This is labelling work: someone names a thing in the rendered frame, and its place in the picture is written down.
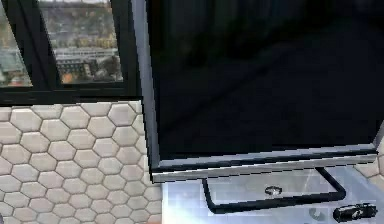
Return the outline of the black framed window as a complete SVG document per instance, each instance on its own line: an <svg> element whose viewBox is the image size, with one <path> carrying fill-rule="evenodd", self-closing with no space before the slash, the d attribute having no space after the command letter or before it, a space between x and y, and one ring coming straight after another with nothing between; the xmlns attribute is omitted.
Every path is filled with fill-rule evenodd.
<svg viewBox="0 0 384 224"><path fill-rule="evenodd" d="M131 0L0 0L0 106L140 98Z"/></svg>

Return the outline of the silver framed television set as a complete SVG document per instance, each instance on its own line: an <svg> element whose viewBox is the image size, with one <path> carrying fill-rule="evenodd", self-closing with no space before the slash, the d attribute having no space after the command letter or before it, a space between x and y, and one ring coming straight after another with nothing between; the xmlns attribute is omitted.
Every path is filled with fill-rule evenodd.
<svg viewBox="0 0 384 224"><path fill-rule="evenodd" d="M384 0L132 0L148 171L233 213L345 198L384 138Z"/></svg>

